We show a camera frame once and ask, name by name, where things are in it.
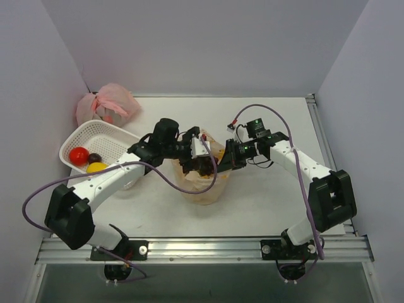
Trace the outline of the red fake tomato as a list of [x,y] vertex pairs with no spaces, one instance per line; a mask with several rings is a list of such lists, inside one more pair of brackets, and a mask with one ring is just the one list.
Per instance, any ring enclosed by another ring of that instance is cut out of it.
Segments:
[[69,153],[69,161],[79,167],[88,163],[88,157],[89,151],[82,146],[73,148]]

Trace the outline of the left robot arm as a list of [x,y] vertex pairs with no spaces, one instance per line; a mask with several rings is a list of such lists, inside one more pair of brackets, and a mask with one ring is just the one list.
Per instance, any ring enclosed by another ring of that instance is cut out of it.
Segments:
[[162,118],[152,133],[130,146],[106,169],[85,174],[85,181],[73,187],[57,186],[45,225],[72,250],[89,244],[105,249],[112,259],[122,259],[129,249],[127,235],[113,224],[96,225],[93,213],[115,192],[157,170],[166,159],[178,160],[186,171],[217,175],[215,157],[199,128],[193,127],[181,136],[176,121]]

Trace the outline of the yellow fake lemon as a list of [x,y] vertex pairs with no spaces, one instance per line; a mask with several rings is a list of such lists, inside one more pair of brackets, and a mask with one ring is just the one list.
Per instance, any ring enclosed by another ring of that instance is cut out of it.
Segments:
[[91,164],[88,165],[88,167],[86,168],[86,172],[88,174],[92,174],[92,173],[96,173],[99,172],[101,170],[104,170],[108,167],[107,164],[102,163],[102,162],[93,162]]

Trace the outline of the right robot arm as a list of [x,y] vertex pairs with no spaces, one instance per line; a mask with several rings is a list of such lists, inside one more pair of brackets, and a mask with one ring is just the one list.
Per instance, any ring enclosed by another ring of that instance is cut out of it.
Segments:
[[272,133],[258,118],[244,125],[249,141],[229,139],[218,172],[245,167],[258,155],[292,174],[304,193],[306,216],[282,232],[281,253],[294,258],[304,244],[357,214],[352,181],[344,170],[334,171],[294,148],[287,135]]

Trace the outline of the banana print plastic bag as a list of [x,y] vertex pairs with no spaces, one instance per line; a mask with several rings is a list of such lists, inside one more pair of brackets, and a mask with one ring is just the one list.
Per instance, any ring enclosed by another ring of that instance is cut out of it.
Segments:
[[[217,142],[205,129],[201,129],[201,134],[206,136],[207,141],[210,143],[210,150],[213,156],[218,159],[217,163],[219,163],[223,158],[225,147]],[[213,174],[209,176],[200,176],[195,171],[184,174],[178,160],[171,160],[171,164],[177,186],[187,191],[202,191],[203,189],[206,189],[213,180]],[[224,192],[230,179],[230,174],[231,171],[218,173],[213,187],[207,192],[202,194],[181,194],[186,200],[192,203],[199,205],[213,204],[219,200],[219,197]]]

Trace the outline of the dark fake plum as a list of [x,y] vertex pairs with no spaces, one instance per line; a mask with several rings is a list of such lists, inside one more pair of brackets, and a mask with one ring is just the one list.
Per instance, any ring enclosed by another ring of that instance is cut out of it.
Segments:
[[98,153],[91,153],[88,155],[87,161],[89,164],[102,162],[102,157]]

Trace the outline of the dark purple fake grapes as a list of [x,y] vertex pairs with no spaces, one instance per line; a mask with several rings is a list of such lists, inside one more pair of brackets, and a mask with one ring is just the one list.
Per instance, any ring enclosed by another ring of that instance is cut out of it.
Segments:
[[191,160],[190,171],[197,172],[201,177],[214,174],[213,162],[210,157],[197,157]]

